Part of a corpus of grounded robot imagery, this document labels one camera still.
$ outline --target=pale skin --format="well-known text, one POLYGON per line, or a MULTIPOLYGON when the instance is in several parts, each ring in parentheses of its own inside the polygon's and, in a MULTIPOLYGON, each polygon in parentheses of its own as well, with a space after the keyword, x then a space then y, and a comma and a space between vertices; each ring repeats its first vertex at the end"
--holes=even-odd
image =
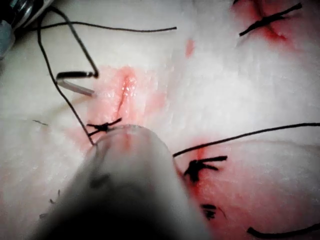
MULTIPOLYGON (((293 19, 273 25, 285 42, 270 42, 258 31, 239 37, 255 21, 242 16, 250 1, 237 2, 237 8, 223 0, 54 5, 72 21, 141 30, 177 27, 132 33, 74 26, 100 71, 98 79, 76 82, 112 88, 111 82, 134 71, 134 107, 119 112, 121 124, 152 130, 174 154, 260 129, 320 122, 320 9, 300 2, 303 8, 293 19)), ((271 3, 265 1, 266 13, 274 13, 271 3)), ((283 1, 277 11, 296 3, 283 1)), ((62 21, 48 13, 43 25, 62 21)), ((66 26, 43 30, 42 42, 54 75, 91 71, 66 26)), ((64 191, 91 144, 49 77, 36 32, 19 39, 0 67, 0 239, 23 239, 48 210, 49 199, 64 191)), ((97 100, 63 92, 85 124, 116 120, 112 96, 97 100)), ((246 233, 249 227, 281 233, 320 223, 319 136, 319 127, 269 132, 174 161, 183 173, 199 155, 228 156, 214 164, 219 172, 200 174, 206 183, 196 195, 199 204, 224 211, 226 217, 218 210, 208 223, 220 239, 255 239, 246 233)), ((318 237, 315 231, 297 239, 318 237)))

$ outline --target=skin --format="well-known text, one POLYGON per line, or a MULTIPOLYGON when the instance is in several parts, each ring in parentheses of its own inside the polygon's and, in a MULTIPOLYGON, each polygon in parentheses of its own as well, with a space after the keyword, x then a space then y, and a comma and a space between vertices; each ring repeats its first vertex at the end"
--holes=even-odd
MULTIPOLYGON (((283 9, 296 3, 283 1, 283 9)), ((120 73, 134 69, 141 86, 133 102, 153 104, 134 109, 136 114, 126 115, 124 109, 121 123, 152 130, 173 154, 260 129, 319 122, 320 9, 316 1, 301 3, 301 15, 273 25, 287 41, 270 41, 264 30, 240 38, 257 20, 242 15, 249 12, 244 1, 237 7, 222 0, 54 5, 72 21, 131 29, 178 27, 162 33, 75 27, 100 70, 98 80, 77 83, 104 89, 100 82, 110 87, 124 77, 120 73)), ((50 13, 43 24, 61 21, 50 13)), ((67 27, 42 31, 42 41, 54 75, 91 69, 67 27)), ((48 200, 67 187, 91 145, 48 75, 36 32, 17 40, 0 74, 0 239, 23 239, 39 214, 48 211, 48 200)), ((116 120, 112 99, 63 92, 85 124, 116 120)), ((185 184, 199 204, 225 212, 226 217, 217 211, 209 222, 218 239, 255 239, 246 233, 249 227, 282 233, 320 223, 319 133, 316 127, 269 132, 174 161, 183 173, 191 160, 228 156, 214 164, 219 171, 204 170, 202 181, 194 185, 186 178, 185 184)), ((319 232, 295 239, 319 239, 319 232)))

